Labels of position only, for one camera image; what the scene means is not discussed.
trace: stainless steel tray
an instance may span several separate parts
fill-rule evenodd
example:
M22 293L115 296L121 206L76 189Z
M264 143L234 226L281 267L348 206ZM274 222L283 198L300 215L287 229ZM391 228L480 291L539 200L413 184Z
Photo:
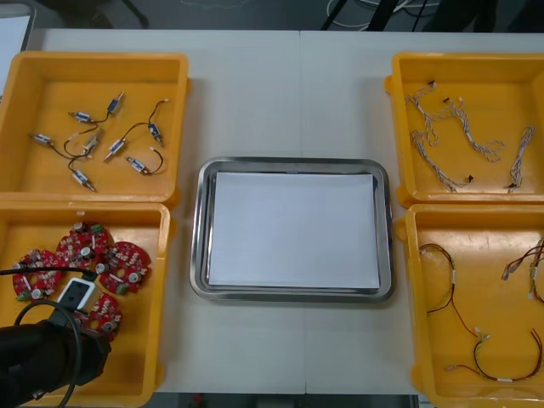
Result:
M210 285L213 209L218 173L372 175L379 288ZM208 161L199 173L196 192L190 261L190 283L193 290L202 298L210 299L336 303L379 303L386 300L394 290L388 187L388 175L385 169L371 160L221 157Z

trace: sheet of paper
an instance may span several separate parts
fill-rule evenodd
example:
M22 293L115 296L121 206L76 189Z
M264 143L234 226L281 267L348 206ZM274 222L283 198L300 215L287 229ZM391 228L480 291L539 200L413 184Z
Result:
M9 66L13 57L20 53L25 40L26 27L30 16L0 17L0 96L8 79Z
M210 284L378 288L371 175L218 173Z

